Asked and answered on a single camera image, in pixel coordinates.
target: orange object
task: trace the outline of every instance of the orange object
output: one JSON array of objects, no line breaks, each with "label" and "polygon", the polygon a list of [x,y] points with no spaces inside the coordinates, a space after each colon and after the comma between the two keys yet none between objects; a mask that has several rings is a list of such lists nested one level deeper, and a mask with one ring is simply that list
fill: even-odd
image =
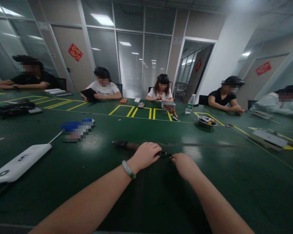
[{"label": "orange object", "polygon": [[126,99],[126,98],[122,98],[122,99],[120,100],[120,103],[127,103],[127,101],[128,101],[128,99]]},{"label": "orange object", "polygon": [[68,49],[68,53],[77,61],[79,62],[80,58],[82,57],[82,52],[77,48],[74,43],[72,43],[71,47]]}]

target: red decoration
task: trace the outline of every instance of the red decoration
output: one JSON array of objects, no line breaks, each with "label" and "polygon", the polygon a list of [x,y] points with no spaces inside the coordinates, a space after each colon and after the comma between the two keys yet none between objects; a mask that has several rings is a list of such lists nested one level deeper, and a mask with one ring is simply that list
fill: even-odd
[{"label": "red decoration", "polygon": [[82,52],[77,48],[74,43],[72,43],[71,47],[68,49],[68,53],[79,62],[80,58],[82,57]]},{"label": "red decoration", "polygon": [[263,73],[266,73],[268,70],[271,70],[271,65],[269,62],[266,62],[265,64],[263,64],[262,66],[259,66],[256,69],[257,75],[262,75]]},{"label": "red decoration", "polygon": [[195,72],[197,72],[200,67],[201,67],[201,59],[198,60],[196,66],[195,66]]}]

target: white power bank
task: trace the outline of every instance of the white power bank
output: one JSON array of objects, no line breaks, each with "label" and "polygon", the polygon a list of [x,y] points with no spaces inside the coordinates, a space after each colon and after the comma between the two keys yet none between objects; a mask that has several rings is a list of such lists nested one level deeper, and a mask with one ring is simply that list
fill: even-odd
[{"label": "white power bank", "polygon": [[50,93],[52,91],[57,91],[57,90],[61,90],[61,89],[45,89],[45,92],[46,93]]},{"label": "white power bank", "polygon": [[50,144],[33,145],[0,168],[0,183],[16,181],[49,149]]},{"label": "white power bank", "polygon": [[51,91],[50,94],[60,94],[60,93],[66,93],[65,90],[56,90],[56,91]]}]

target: water bottle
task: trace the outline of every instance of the water bottle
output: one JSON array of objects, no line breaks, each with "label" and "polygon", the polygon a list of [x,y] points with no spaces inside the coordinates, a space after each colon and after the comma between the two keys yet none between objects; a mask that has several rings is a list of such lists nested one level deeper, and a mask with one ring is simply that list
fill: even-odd
[{"label": "water bottle", "polygon": [[194,106],[194,102],[195,102],[195,96],[196,96],[196,94],[192,94],[192,97],[189,99],[189,103],[188,103],[188,105],[186,106],[186,109],[185,109],[186,114],[191,113],[191,111],[193,109],[193,106]]}]

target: metal bowl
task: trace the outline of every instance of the metal bowl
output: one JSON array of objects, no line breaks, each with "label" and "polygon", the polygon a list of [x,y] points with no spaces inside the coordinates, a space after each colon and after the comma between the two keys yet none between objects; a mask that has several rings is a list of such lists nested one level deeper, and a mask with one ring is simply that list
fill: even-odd
[{"label": "metal bowl", "polygon": [[201,126],[203,126],[205,128],[212,128],[213,126],[217,126],[218,125],[218,123],[216,121],[215,121],[215,124],[212,125],[212,124],[205,123],[204,120],[206,120],[206,122],[209,122],[209,121],[214,120],[214,119],[209,118],[209,117],[206,117],[206,116],[199,116],[198,117],[198,123],[199,123],[199,125],[201,125]]}]

